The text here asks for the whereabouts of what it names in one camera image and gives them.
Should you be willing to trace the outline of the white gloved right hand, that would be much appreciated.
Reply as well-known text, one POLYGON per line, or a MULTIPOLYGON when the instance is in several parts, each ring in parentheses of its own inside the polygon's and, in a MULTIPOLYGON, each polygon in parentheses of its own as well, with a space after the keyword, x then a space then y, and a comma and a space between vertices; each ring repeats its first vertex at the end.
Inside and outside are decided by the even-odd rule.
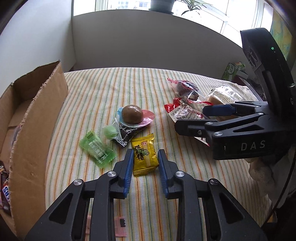
POLYGON ((295 155, 295 147, 290 148, 288 153, 276 164, 265 164, 262 158, 245 159, 249 163, 249 174, 259 185, 261 196, 268 196, 273 205, 279 202, 278 208, 282 207, 288 197, 295 193, 295 171, 292 172, 287 188, 282 197, 280 194, 287 181, 292 161, 295 155))

